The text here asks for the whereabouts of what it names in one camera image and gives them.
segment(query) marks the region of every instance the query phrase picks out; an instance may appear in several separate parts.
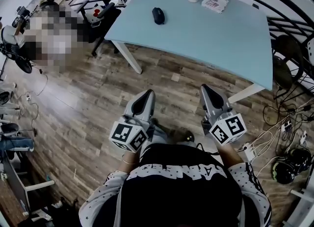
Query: light blue tabletop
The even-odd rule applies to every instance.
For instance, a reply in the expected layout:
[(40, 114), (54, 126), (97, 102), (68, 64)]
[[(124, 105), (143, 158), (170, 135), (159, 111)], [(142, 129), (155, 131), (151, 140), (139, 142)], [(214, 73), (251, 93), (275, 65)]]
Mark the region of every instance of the light blue tabletop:
[[(216, 13), (202, 0), (131, 0), (105, 39), (150, 47), (201, 61), (272, 89), (272, 53), (266, 15), (238, 0)], [(166, 16), (154, 22), (152, 9)]]

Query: computer mouse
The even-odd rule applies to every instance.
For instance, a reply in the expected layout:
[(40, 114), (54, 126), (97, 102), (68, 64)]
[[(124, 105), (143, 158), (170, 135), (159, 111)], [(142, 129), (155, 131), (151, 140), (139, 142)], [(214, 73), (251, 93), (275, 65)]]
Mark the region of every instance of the computer mouse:
[(165, 23), (165, 15), (160, 8), (153, 8), (153, 17), (155, 23), (158, 25), (163, 25)]

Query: star print sleeve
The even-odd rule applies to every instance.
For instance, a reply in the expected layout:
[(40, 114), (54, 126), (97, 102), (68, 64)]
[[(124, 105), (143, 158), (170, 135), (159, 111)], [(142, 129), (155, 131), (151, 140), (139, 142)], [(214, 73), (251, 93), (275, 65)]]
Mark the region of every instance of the star print sleeve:
[(93, 194), (79, 209), (78, 214), (82, 227), (93, 226), (93, 223), (104, 203), (108, 201), (109, 198), (120, 192), (128, 175), (128, 173), (117, 170), (109, 174), (106, 182), (93, 192)]
[(239, 163), (228, 168), (228, 170), (243, 194), (239, 226), (269, 226), (271, 217), (270, 202), (254, 175), (251, 164)]

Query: bracelet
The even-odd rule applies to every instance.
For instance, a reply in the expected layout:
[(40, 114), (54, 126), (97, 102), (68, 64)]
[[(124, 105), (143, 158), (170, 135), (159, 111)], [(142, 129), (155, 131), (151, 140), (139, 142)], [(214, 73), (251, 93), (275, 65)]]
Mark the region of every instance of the bracelet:
[(123, 162), (125, 162), (126, 164), (130, 164), (130, 165), (135, 165), (136, 163), (131, 163), (131, 162), (126, 162), (125, 160), (122, 160)]

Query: black chair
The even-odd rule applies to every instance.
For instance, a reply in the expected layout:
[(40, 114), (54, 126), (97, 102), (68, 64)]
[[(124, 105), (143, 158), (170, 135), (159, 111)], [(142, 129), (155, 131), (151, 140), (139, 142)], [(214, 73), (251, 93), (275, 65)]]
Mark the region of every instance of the black chair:
[[(96, 23), (90, 23), (86, 17), (86, 12), (84, 7), (89, 3), (89, 1), (85, 1), (78, 9), (77, 13), (81, 12), (82, 16), (87, 23), (89, 27), (88, 31), (88, 43), (93, 43), (97, 38), (99, 38), (96, 46), (93, 49), (92, 55), (96, 56), (96, 50), (100, 46), (100, 44), (104, 41), (105, 35), (117, 19), (117, 17), (120, 15), (121, 10), (117, 9), (114, 6), (114, 3), (108, 4), (97, 16), (98, 19), (100, 19)], [(114, 53), (118, 53), (118, 49), (114, 46)]]
[[(303, 75), (304, 72), (304, 60), (299, 44), (288, 35), (281, 35), (272, 40), (273, 48), (273, 79), (279, 86), (279, 90), (285, 90), (284, 93), (274, 97), (277, 99), (289, 92), (292, 85), (296, 83)], [(281, 59), (274, 54), (278, 52), (285, 58)], [(287, 65), (287, 62), (291, 60), (299, 68), (295, 75), (295, 71), (291, 71)]]

